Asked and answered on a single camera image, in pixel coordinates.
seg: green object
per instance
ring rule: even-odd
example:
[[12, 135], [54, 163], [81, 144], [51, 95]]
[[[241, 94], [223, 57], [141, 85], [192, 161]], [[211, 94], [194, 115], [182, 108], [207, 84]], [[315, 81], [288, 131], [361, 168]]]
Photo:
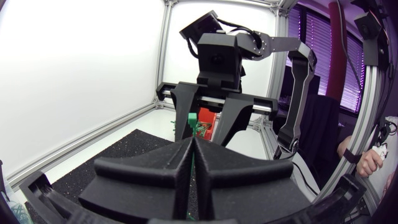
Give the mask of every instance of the green object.
[[196, 113], [189, 113], [188, 114], [188, 124], [192, 128], [192, 136], [195, 137], [197, 133], [197, 122], [198, 122], [198, 115]]

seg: white wall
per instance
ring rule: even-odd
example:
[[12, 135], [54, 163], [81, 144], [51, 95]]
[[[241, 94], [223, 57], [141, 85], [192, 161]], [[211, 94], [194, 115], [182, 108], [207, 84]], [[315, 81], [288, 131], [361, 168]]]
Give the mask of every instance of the white wall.
[[8, 0], [0, 12], [7, 176], [154, 96], [161, 0]]
[[[172, 11], [165, 57], [164, 82], [196, 83], [198, 60], [189, 52], [180, 31], [202, 15], [214, 10], [220, 19], [275, 36], [276, 17], [268, 9], [218, 2], [180, 2]], [[224, 30], [231, 27], [222, 26]], [[259, 62], [243, 60], [246, 76], [242, 77], [243, 93], [266, 96], [273, 55]]]

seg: black foam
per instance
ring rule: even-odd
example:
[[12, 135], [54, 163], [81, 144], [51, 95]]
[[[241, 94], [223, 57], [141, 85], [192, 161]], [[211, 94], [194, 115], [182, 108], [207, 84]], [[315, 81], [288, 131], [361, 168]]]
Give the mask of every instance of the black foam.
[[[171, 143], [172, 142], [168, 140], [158, 138], [136, 129], [116, 143], [112, 144], [110, 147], [87, 160], [76, 169], [67, 173], [65, 176], [53, 183], [52, 187], [67, 199], [74, 203], [80, 204], [78, 201], [78, 196], [96, 176], [94, 170], [95, 159], [99, 157], [122, 158], [138, 156]], [[197, 219], [197, 197], [196, 190], [193, 188], [196, 186], [195, 184], [191, 185], [192, 188], [190, 188], [188, 211], [191, 213], [191, 216]], [[45, 223], [43, 219], [41, 219], [40, 216], [38, 216], [38, 214], [34, 211], [29, 202], [26, 202], [25, 205], [34, 223]]]

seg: window blind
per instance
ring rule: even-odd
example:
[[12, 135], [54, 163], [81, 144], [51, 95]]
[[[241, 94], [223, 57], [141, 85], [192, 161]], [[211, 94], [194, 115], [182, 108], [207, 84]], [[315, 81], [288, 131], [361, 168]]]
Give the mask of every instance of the window blind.
[[[365, 67], [363, 63], [363, 47], [362, 44], [356, 41], [350, 35], [347, 36], [347, 54], [354, 65], [355, 71], [358, 75], [361, 88], [363, 88], [363, 81], [365, 75]], [[346, 66], [346, 80], [344, 84], [343, 97], [341, 98], [341, 106], [351, 112], [358, 112], [360, 106], [361, 93], [358, 82], [355, 79], [355, 74], [351, 65], [347, 61]]]
[[[300, 37], [300, 11], [294, 7], [292, 10], [290, 10], [289, 13], [289, 33], [288, 37]], [[286, 59], [286, 65], [287, 66], [292, 66], [292, 62], [290, 59], [287, 57]]]
[[[300, 30], [300, 17], [307, 17], [307, 29]], [[330, 71], [330, 55], [331, 55], [331, 27], [330, 21], [320, 16], [304, 12], [296, 7], [289, 14], [289, 37], [299, 38], [305, 32], [305, 43], [315, 52], [318, 63], [315, 69], [315, 75], [320, 77], [319, 95], [326, 94]], [[364, 86], [365, 66], [363, 63], [363, 46], [351, 34], [347, 35], [347, 54], [350, 57], [358, 78], [361, 88]], [[292, 66], [292, 62], [287, 59], [287, 66]], [[341, 98], [340, 106], [348, 111], [357, 113], [361, 105], [361, 93], [359, 91], [358, 82], [352, 71], [351, 65], [347, 61], [346, 79]]]
[[305, 43], [315, 52], [318, 59], [315, 68], [315, 75], [320, 77], [318, 94], [325, 95], [330, 70], [330, 23], [308, 12], [306, 32]]

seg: person's hand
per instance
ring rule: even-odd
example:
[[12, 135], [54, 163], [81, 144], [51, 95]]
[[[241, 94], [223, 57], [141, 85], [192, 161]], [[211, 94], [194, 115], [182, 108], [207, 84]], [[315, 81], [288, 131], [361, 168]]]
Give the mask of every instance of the person's hand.
[[344, 141], [342, 141], [337, 147], [338, 157], [343, 158], [344, 152], [346, 151], [349, 142], [351, 141], [351, 136], [348, 136]]
[[381, 200], [383, 200], [384, 196], [386, 195], [386, 192], [387, 192], [388, 188], [390, 187], [390, 184], [391, 184], [391, 181], [392, 181], [392, 177], [394, 176], [394, 174], [395, 174], [395, 171], [388, 176], [387, 182], [386, 182], [386, 184], [385, 184], [385, 186], [383, 188], [383, 195], [381, 196], [380, 202], [381, 202]]
[[381, 160], [377, 152], [370, 149], [362, 154], [359, 163], [356, 165], [356, 171], [361, 177], [368, 177], [376, 171], [377, 166], [381, 168], [383, 160]]

